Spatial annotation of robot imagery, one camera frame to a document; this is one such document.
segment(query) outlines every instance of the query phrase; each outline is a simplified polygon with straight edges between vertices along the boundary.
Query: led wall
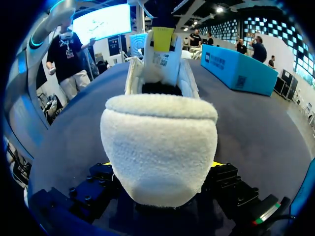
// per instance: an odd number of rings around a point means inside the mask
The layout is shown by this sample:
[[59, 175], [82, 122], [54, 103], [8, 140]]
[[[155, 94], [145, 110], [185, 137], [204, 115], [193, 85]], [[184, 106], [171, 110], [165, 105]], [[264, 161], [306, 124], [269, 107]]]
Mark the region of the led wall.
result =
[[210, 26], [212, 37], [235, 44], [237, 40], [237, 21], [230, 20], [216, 26]]
[[245, 44], [252, 40], [247, 33], [261, 33], [282, 39], [294, 54], [293, 70], [315, 88], [314, 58], [303, 36], [288, 22], [273, 19], [249, 17], [243, 21], [243, 38]]
[[208, 33], [208, 27], [199, 28], [200, 35], [207, 35], [207, 33]]

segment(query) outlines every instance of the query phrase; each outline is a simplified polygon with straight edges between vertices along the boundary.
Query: ceiling light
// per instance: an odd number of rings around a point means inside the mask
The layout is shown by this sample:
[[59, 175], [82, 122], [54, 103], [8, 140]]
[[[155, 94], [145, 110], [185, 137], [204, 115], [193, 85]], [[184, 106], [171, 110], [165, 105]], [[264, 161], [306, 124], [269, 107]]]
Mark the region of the ceiling light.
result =
[[221, 12], [223, 12], [223, 8], [222, 7], [218, 7], [217, 8], [217, 13], [221, 13]]

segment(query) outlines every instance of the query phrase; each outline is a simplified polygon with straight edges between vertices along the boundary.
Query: black t-shirt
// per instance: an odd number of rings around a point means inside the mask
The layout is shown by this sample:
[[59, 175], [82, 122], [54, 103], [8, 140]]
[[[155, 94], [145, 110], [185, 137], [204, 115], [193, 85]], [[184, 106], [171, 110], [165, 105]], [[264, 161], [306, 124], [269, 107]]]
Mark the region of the black t-shirt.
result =
[[190, 45], [194, 47], [199, 46], [199, 42], [201, 41], [200, 35], [192, 33], [189, 36], [194, 39], [194, 41], [190, 40]]
[[271, 65], [272, 67], [274, 67], [274, 61], [273, 60], [269, 60], [269, 65]]
[[254, 48], [254, 54], [252, 58], [264, 63], [267, 58], [267, 51], [262, 43], [255, 43], [252, 45]]
[[213, 39], [212, 39], [212, 38], [209, 38], [209, 39], [208, 39], [208, 45], [213, 45], [213, 44], [214, 44]]
[[70, 40], [61, 40], [56, 36], [48, 50], [47, 61], [55, 63], [58, 83], [83, 70], [82, 63], [77, 55], [82, 43], [76, 33]]
[[237, 51], [241, 54], [245, 54], [247, 52], [247, 48], [245, 45], [237, 44]]

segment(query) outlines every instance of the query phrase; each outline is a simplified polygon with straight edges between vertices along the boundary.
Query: floor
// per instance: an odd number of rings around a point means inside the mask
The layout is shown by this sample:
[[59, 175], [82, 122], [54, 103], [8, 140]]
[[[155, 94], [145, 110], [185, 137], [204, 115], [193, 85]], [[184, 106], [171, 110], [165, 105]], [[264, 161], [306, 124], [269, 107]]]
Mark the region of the floor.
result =
[[314, 131], [310, 126], [307, 117], [302, 114], [302, 108], [294, 103], [284, 100], [277, 93], [273, 92], [271, 97], [279, 102], [285, 109], [296, 127], [304, 138], [304, 141], [310, 151], [312, 159], [315, 157], [315, 137]]

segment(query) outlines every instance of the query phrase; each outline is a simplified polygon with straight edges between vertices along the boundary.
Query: khaki pants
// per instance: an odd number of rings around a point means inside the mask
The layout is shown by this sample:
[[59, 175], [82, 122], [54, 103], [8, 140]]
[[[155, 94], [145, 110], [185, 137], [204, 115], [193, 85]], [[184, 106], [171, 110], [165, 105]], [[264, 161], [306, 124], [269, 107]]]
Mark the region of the khaki pants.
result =
[[90, 79], [87, 75], [86, 70], [82, 70], [75, 75], [63, 80], [60, 83], [60, 87], [66, 94], [69, 101], [73, 99], [79, 91], [82, 91], [88, 84]]

